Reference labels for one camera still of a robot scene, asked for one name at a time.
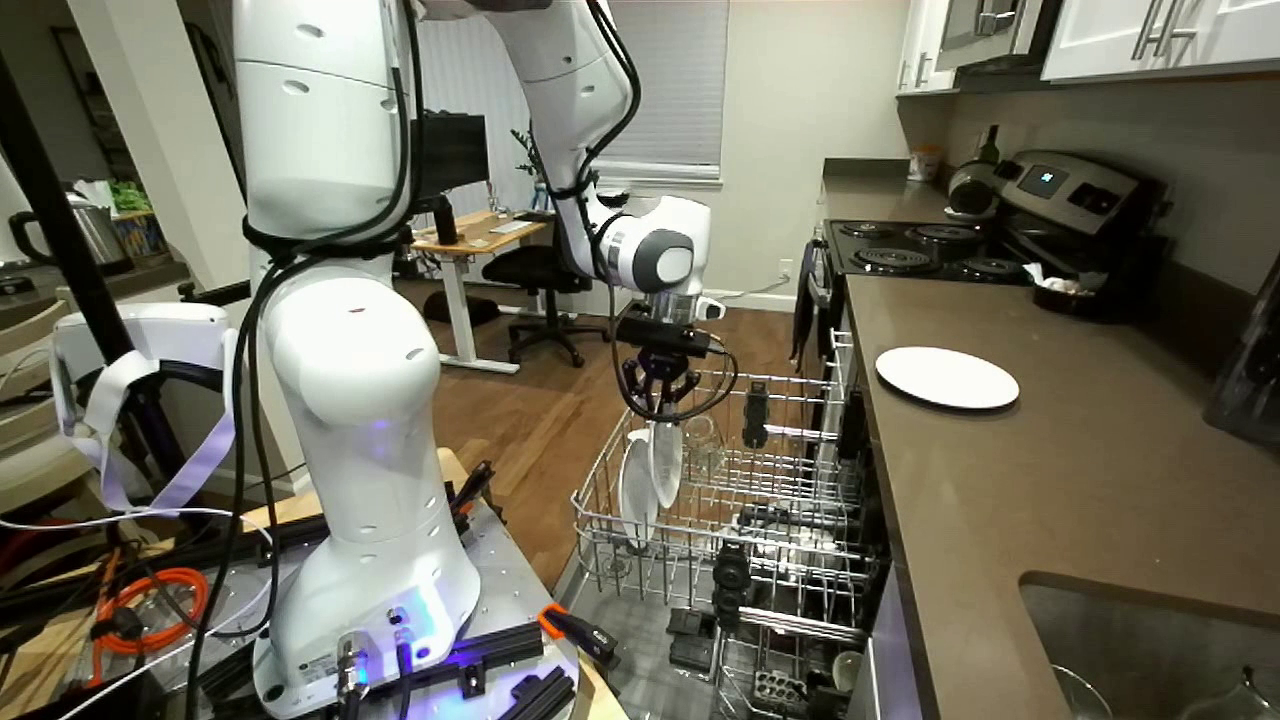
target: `desk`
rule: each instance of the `desk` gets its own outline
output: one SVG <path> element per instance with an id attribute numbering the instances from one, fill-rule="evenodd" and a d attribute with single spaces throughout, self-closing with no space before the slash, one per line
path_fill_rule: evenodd
<path id="1" fill-rule="evenodd" d="M 468 313 L 466 268 L 474 256 L 497 256 L 506 248 L 525 244 L 529 237 L 548 230 L 534 219 L 500 219 L 497 210 L 474 210 L 456 219 L 456 244 L 441 244 L 436 230 L 412 230 L 416 256 L 436 256 L 446 271 L 446 299 L 448 299 L 448 327 L 452 327 L 452 356 L 441 356 L 452 367 L 481 367 L 481 371 L 515 371 L 522 363 L 485 358 L 478 356 L 478 331 Z"/>

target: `cabinet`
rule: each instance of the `cabinet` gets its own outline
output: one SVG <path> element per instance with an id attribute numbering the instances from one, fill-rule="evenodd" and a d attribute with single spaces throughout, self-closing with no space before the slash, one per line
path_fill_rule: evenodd
<path id="1" fill-rule="evenodd" d="M 907 2 L 906 53 L 897 63 L 902 95 L 949 90 L 958 84 L 958 70 L 936 68 L 945 23 L 949 23 L 949 0 Z"/>
<path id="2" fill-rule="evenodd" d="M 1280 58 L 1280 0 L 1063 0 L 1043 81 L 1210 74 Z"/>

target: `stove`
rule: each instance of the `stove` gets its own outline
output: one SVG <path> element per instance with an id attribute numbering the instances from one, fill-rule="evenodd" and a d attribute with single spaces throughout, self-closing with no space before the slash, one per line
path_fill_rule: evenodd
<path id="1" fill-rule="evenodd" d="M 1025 262 L 1039 262 L 1043 275 L 1100 275 L 1105 304 L 1134 304 L 1162 259 L 1152 219 L 1163 209 L 1163 185 L 1070 151 L 1021 151 L 1014 166 L 983 219 L 832 219 L 832 271 L 1032 283 Z"/>
<path id="2" fill-rule="evenodd" d="M 1025 256 L 980 223 L 827 223 L 842 275 L 1025 283 Z"/>

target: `kitchen sink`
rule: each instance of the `kitchen sink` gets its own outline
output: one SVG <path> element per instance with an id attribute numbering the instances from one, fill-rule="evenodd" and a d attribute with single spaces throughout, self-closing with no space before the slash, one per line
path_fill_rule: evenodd
<path id="1" fill-rule="evenodd" d="M 1280 618 L 1059 577 L 1025 577 L 1021 597 L 1063 690 L 1091 684 L 1120 720 L 1171 720 L 1245 667 L 1280 703 Z"/>

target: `wire rack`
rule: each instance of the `wire rack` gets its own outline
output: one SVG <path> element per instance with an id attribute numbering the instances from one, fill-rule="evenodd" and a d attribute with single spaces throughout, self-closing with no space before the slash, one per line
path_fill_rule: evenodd
<path id="1" fill-rule="evenodd" d="M 745 443 L 752 393 L 769 396 L 761 449 Z M 721 686 L 721 707 L 752 707 L 752 686 L 769 676 L 797 676 L 812 655 L 832 658 L 864 643 L 885 560 L 859 545 L 855 501 L 870 470 L 855 459 L 836 459 L 832 411 L 844 411 L 844 383 L 742 374 L 714 415 L 682 424 L 682 490 L 652 519 L 623 506 L 619 494 L 630 490 L 630 436 L 643 429 L 637 415 L 618 420 L 573 490 L 576 583 L 595 597 L 708 611 L 718 555 L 724 545 L 745 546 L 752 578 L 742 597 L 742 629 L 718 643 L 708 676 Z"/>

